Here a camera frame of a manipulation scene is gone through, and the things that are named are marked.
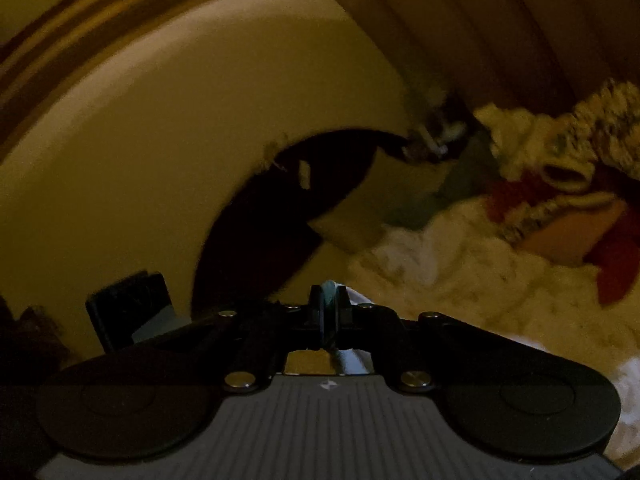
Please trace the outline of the dark red cloth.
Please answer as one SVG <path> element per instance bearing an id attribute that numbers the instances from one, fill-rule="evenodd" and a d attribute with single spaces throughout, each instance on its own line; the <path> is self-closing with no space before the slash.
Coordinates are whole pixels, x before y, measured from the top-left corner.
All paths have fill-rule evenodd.
<path id="1" fill-rule="evenodd" d="M 587 209 L 622 200 L 627 205 L 612 229 L 594 246 L 581 266 L 598 269 L 596 286 L 600 305 L 623 300 L 639 279 L 639 211 L 608 191 L 563 193 L 528 174 L 515 182 L 494 186 L 485 200 L 488 219 L 499 236 L 515 248 L 528 234 L 543 228 L 571 209 Z"/>

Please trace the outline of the black round object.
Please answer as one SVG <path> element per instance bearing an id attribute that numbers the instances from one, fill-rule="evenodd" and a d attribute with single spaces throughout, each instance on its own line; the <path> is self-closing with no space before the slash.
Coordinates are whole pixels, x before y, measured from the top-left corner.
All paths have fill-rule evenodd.
<path id="1" fill-rule="evenodd" d="M 396 133 L 348 128 L 278 148 L 210 228 L 194 273 L 192 320 L 267 302 L 322 245 L 311 221 L 358 188 L 378 152 L 405 160 L 407 144 Z"/>

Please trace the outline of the floral cream bed sheet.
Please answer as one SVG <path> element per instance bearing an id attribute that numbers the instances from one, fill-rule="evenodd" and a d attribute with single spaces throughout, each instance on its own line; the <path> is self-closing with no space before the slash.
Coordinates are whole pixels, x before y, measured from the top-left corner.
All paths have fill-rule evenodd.
<path id="1" fill-rule="evenodd" d="M 598 370 L 622 400 L 605 454 L 624 469 L 638 465 L 637 287 L 602 307 L 594 266 L 557 266 L 512 248 L 480 200 L 454 204 L 421 231 L 388 230 L 352 259 L 349 274 L 351 288 L 403 318 L 442 312 Z"/>

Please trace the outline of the black box on floor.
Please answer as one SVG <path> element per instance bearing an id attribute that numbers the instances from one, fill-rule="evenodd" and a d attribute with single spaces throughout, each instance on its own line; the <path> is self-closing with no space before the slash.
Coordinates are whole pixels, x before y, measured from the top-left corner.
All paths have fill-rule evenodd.
<path id="1" fill-rule="evenodd" d="M 105 354 L 167 334 L 191 323 L 174 309 L 160 272 L 142 271 L 91 294 L 85 303 Z"/>

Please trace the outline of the dark wooden headboard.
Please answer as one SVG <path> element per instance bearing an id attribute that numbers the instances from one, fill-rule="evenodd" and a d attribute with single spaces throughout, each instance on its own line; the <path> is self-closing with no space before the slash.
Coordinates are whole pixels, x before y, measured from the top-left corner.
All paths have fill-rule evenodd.
<path id="1" fill-rule="evenodd" d="M 336 0 L 417 92 L 563 114 L 639 79 L 639 0 Z"/>

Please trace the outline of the patterned cream blanket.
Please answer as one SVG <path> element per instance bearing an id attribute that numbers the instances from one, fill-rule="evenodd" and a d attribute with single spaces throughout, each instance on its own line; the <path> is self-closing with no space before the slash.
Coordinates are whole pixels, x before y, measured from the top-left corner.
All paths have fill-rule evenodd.
<path id="1" fill-rule="evenodd" d="M 561 214 L 612 204 L 616 192 L 639 186 L 639 88 L 605 81 L 601 89 L 560 117 L 487 104 L 474 118 L 490 133 L 500 176 L 522 190 L 497 193 L 499 235 L 525 240 Z"/>

